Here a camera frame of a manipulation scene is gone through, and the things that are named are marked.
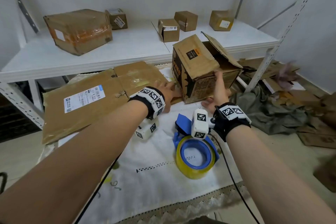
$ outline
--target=wristband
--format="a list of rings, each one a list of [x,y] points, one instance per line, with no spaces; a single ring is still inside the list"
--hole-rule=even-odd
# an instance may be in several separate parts
[[[128,101],[139,100],[148,108],[147,119],[154,119],[162,113],[166,104],[165,97],[161,91],[153,87],[145,87],[139,92],[130,96]]]
[[[227,102],[221,106],[216,106],[214,113],[215,130],[224,131],[223,140],[226,142],[227,134],[239,125],[246,125],[251,127],[250,118],[243,112],[243,110],[234,103]]]

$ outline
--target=shelf surface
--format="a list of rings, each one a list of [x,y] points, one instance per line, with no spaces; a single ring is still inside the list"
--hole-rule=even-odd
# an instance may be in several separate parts
[[[18,82],[105,70],[144,60],[170,63],[171,54],[150,20],[129,22],[128,29],[112,31],[112,41],[82,56],[58,48],[49,31],[42,30],[0,72],[1,82]]]
[[[157,21],[152,21],[156,31],[158,30]],[[208,41],[208,39],[201,33],[207,33],[215,38],[229,53],[245,52],[257,50],[261,48],[273,48],[279,40],[257,30],[244,22],[234,20],[231,31],[214,31],[208,22],[198,22],[197,28],[194,31],[184,32],[180,30],[180,41],[196,34],[201,41]],[[173,44],[177,42],[165,43],[170,53],[173,52]]]

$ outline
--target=yellow tape roll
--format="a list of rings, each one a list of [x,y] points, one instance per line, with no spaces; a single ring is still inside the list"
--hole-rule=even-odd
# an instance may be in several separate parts
[[[209,165],[205,167],[204,169],[193,169],[189,167],[186,163],[183,162],[182,157],[181,157],[181,147],[183,143],[189,139],[193,139],[193,137],[192,136],[183,137],[183,139],[178,143],[177,150],[176,150],[176,165],[182,174],[184,174],[190,179],[197,180],[197,179],[203,178],[206,175],[206,173],[213,167],[213,165],[215,164],[215,157],[214,157],[215,153],[212,147],[210,147],[206,141],[203,141],[205,144],[207,144],[207,146],[210,149],[211,161]]]

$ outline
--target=person's left hand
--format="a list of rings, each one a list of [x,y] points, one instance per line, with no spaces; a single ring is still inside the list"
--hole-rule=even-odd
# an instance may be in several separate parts
[[[157,88],[159,91],[162,92],[162,94],[165,96],[165,104],[166,107],[163,112],[169,112],[170,111],[170,102],[173,98],[181,97],[181,92],[177,89],[175,89],[175,85],[173,82],[166,82],[161,83],[159,81],[156,81],[154,83],[154,88]]]

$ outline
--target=hand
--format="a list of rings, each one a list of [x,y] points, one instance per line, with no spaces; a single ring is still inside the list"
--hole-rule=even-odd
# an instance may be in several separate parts
[[[215,91],[213,93],[213,98],[208,98],[205,101],[202,101],[201,105],[208,109],[212,114],[216,111],[215,105],[222,105],[226,102],[229,102],[229,95],[231,95],[231,91],[229,89],[225,89],[224,81],[223,81],[223,73],[220,71],[215,72],[216,76],[216,85]]]
[[[174,85],[173,82],[161,83],[159,81],[156,81],[154,83],[154,88],[157,88],[165,96],[166,107],[165,107],[163,112],[169,112],[170,111],[170,102],[173,98],[177,98],[177,97],[182,96],[181,92],[179,90],[175,89],[175,85]]]

